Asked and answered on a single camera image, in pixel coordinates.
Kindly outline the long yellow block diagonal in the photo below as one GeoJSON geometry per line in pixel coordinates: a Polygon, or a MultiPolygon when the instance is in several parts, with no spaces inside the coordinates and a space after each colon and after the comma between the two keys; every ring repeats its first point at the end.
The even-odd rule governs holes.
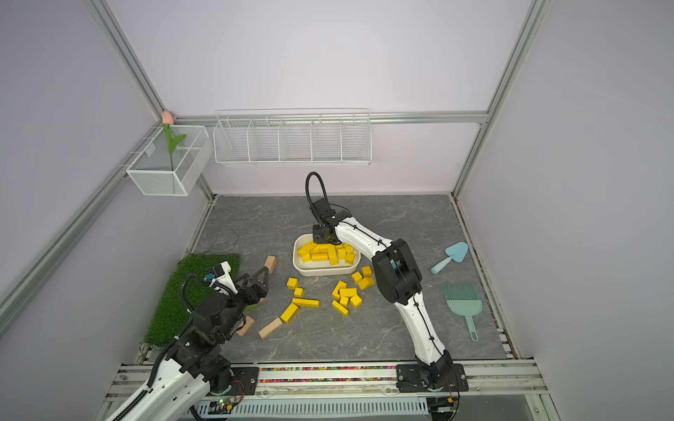
{"type": "Polygon", "coordinates": [[[313,241],[310,241],[309,243],[303,245],[303,247],[300,247],[300,249],[298,249],[298,254],[300,256],[311,254],[312,251],[315,249],[315,247],[317,247],[317,244],[315,244],[313,241]]]}

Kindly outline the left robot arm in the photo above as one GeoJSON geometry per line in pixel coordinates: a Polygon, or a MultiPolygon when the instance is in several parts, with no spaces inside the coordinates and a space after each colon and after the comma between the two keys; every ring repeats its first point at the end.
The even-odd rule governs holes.
{"type": "Polygon", "coordinates": [[[186,412],[200,420],[196,405],[224,396],[230,413],[256,392],[259,369],[235,368],[222,346],[252,324],[245,310],[269,292],[267,267],[233,280],[225,261],[204,276],[187,275],[178,296],[189,313],[179,335],[159,352],[147,382],[108,417],[110,420],[177,420],[186,412]]]}

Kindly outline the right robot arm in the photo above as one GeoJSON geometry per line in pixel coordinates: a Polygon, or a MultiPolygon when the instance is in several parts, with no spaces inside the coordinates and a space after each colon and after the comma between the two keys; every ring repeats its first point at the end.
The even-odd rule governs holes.
{"type": "Polygon", "coordinates": [[[327,198],[310,200],[317,223],[313,239],[319,244],[346,242],[370,259],[382,296],[402,317],[412,338],[416,363],[398,367],[397,387],[402,392],[469,389],[463,367],[456,364],[440,340],[426,309],[422,275],[405,240],[389,240],[362,226],[347,210],[335,210],[327,198]]]}

